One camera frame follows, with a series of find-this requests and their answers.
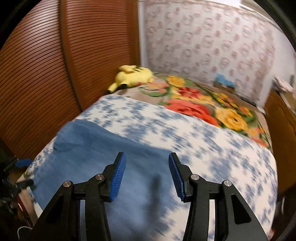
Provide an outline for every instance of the white cable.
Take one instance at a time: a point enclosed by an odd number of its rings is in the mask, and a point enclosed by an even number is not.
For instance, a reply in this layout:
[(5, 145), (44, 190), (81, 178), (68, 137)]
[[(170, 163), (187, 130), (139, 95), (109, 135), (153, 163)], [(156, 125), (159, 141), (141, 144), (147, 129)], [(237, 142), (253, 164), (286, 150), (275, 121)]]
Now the white cable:
[(285, 203), (285, 199), (286, 199), (286, 197), (284, 196), (284, 197), (283, 197), (283, 200), (282, 200), (282, 202), (281, 202), (281, 213), (282, 213), (282, 214), (284, 214), (284, 203)]
[(21, 229), (21, 228), (28, 228), (28, 229), (32, 229), (32, 228), (30, 228), (30, 227), (27, 227), (27, 226), (21, 226), (21, 227), (19, 227), (18, 228), (18, 230), (17, 230), (17, 236), (18, 236), (18, 238), (20, 239), (20, 235), (19, 235), (19, 230)]

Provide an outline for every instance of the wooden wardrobe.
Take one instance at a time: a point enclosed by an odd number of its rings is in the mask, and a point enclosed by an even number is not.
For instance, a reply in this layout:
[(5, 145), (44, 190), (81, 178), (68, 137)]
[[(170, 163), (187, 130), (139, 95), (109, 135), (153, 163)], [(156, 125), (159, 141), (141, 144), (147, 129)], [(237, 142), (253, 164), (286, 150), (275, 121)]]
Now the wooden wardrobe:
[(273, 90), (265, 110), (277, 166), (278, 191), (282, 194), (296, 185), (296, 116)]
[(0, 51), (0, 139), (33, 160), (98, 100), (121, 65), (139, 65), (136, 0), (41, 0)]

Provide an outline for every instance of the pikachu plush toy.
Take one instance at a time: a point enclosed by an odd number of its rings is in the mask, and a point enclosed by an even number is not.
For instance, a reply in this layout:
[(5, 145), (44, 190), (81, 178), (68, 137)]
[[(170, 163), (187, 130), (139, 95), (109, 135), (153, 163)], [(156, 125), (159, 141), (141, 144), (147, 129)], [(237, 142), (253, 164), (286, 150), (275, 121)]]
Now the pikachu plush toy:
[(109, 86), (106, 94), (114, 93), (117, 89), (126, 89), (141, 84), (153, 82), (153, 73), (150, 69), (136, 65), (123, 65), (118, 68), (120, 72), (115, 76), (115, 82)]

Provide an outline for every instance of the wall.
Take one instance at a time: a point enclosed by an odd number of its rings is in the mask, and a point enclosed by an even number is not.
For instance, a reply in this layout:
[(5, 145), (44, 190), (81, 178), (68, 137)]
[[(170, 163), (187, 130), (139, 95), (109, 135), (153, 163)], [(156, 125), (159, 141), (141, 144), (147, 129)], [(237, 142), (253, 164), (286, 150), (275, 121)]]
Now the wall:
[(141, 66), (148, 68), (144, 1), (138, 1), (138, 18)]
[[(207, 84), (221, 73), (237, 85), (239, 94), (260, 106), (273, 75), (294, 73), (294, 50), (287, 38), (250, 11), (206, 1), (145, 1), (144, 10), (148, 66), (154, 71)], [(208, 47), (202, 44), (207, 38), (212, 42)], [(225, 43), (231, 45), (227, 51)], [(291, 65), (282, 61), (283, 52)]]
[(118, 67), (139, 65), (136, 1), (41, 0), (0, 51), (0, 138), (34, 159), (98, 100)]
[(239, 7), (241, 0), (211, 0), (211, 2), (222, 3), (232, 7)]

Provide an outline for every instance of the bed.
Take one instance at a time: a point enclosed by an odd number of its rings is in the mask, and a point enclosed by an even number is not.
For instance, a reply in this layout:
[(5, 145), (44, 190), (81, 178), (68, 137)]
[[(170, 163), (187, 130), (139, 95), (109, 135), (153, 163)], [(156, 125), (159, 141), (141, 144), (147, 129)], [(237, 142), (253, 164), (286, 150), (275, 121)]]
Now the bed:
[[(75, 119), (176, 152), (182, 163), (208, 181), (231, 180), (268, 234), (275, 212), (277, 170), (263, 115), (220, 89), (161, 73), (154, 78), (151, 84), (101, 97)], [(20, 180), (34, 178), (53, 151), (54, 142), (55, 138)], [(153, 231), (154, 240), (183, 238), (189, 205), (178, 199), (173, 185), (170, 191), (171, 200)], [(20, 205), (33, 223), (42, 212), (30, 188), (20, 194)], [(214, 239), (214, 213), (211, 202), (208, 240)]]
[(256, 107), (224, 90), (183, 77), (155, 73), (154, 82), (119, 90), (116, 94), (162, 105), (212, 125), (232, 129), (272, 150), (263, 114)]

